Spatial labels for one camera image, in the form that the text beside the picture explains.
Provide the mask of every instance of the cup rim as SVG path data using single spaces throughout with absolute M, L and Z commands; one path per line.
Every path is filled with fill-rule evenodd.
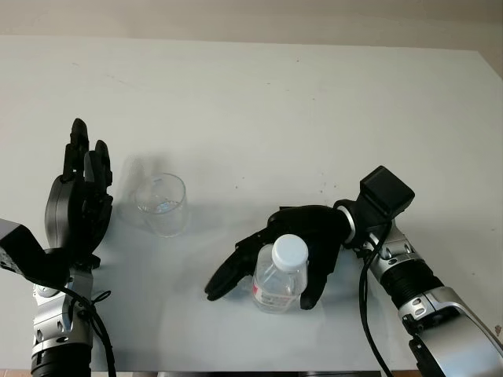
M 155 178 L 160 178 L 160 177 L 164 177 L 164 176 L 170 176 L 170 177 L 173 177 L 173 178 L 176 178 L 180 183 L 182 183 L 182 187 L 183 187 L 183 195 L 182 195 L 182 199 L 178 202 L 178 204 L 176 206 L 174 206 L 173 208 L 169 209 L 168 211 L 166 212 L 163 212 L 162 214 L 159 214 L 159 213 L 156 213 L 156 212 L 151 212 L 149 210 L 143 210 L 140 208 L 140 206 L 138 205 L 139 204 L 139 200 L 138 200 L 138 190 L 140 189 L 140 187 L 142 187 L 143 185 L 145 185 L 146 183 L 148 183 L 149 181 L 152 181 L 153 179 Z M 152 174 L 152 175 L 149 175 L 148 177 L 146 177 L 142 182 L 141 184 L 138 186 L 138 188 L 136 189 L 136 192 L 134 193 L 134 202 L 136 204 L 136 208 L 138 208 L 138 210 L 144 214 L 153 214 L 155 216 L 157 215 L 165 215 L 165 214 L 169 214 L 170 212 L 172 212 L 173 210 L 176 210 L 178 207 L 180 207 L 182 205 L 183 202 L 185 202 L 185 198 L 187 196 L 187 188 L 185 186 L 185 182 L 178 176 L 178 175 L 175 175 L 175 174 L 171 174 L 171 173 L 159 173 L 159 174 Z

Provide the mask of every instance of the clear plastic cup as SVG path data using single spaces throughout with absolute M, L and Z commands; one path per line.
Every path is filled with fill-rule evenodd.
M 189 218 L 187 193 L 182 179 L 173 174 L 146 178 L 134 195 L 150 229 L 161 237 L 178 235 Z

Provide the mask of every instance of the white bottle cap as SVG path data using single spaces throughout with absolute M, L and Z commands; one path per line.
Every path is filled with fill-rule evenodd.
M 273 263 L 286 273 L 300 269 L 307 261 L 307 245 L 302 238 L 285 234 L 278 238 L 272 250 Z

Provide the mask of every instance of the plastic bottle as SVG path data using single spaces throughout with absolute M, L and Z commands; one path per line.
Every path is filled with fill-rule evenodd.
M 285 234 L 264 246 L 253 276 L 253 299 L 267 313 L 286 312 L 307 286 L 307 245 Z

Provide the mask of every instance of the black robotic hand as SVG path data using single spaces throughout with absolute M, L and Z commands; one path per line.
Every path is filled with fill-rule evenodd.
M 333 272 L 340 245 L 350 234 L 346 216 L 327 206 L 285 207 L 269 217 L 267 227 L 236 243 L 235 251 L 217 269 L 204 291 L 214 301 L 236 287 L 245 276 L 252 275 L 260 249 L 279 236 L 295 234 L 309 250 L 307 288 L 300 297 L 302 309 L 312 309 Z

